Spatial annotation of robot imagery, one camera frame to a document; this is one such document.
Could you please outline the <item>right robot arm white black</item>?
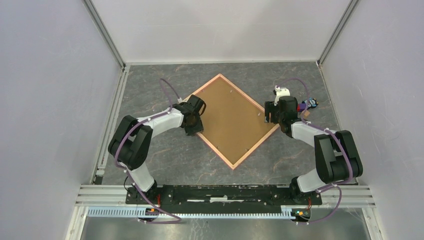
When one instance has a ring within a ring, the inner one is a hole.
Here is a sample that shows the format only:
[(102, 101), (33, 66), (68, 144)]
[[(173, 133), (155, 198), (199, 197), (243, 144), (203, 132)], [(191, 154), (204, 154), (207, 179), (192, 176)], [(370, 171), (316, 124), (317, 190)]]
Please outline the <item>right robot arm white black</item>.
[(322, 193), (349, 183), (362, 176), (364, 168), (350, 131), (315, 126), (301, 118), (298, 106), (293, 96), (266, 101), (264, 121), (278, 124), (285, 135), (314, 148), (315, 168), (293, 178), (288, 191), (293, 203), (302, 204), (309, 198), (309, 193)]

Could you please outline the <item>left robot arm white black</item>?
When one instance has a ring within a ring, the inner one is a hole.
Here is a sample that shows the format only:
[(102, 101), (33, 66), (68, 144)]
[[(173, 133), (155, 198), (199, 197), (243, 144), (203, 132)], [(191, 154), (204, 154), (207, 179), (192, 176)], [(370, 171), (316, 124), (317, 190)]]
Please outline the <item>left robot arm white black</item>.
[(119, 123), (107, 151), (114, 157), (115, 165), (133, 181), (137, 196), (145, 204), (157, 198), (157, 183), (145, 164), (152, 139), (177, 128), (184, 129), (187, 136), (201, 133), (204, 130), (201, 115), (205, 109), (206, 103), (191, 95), (187, 101), (175, 103), (155, 115), (139, 118), (127, 115)]

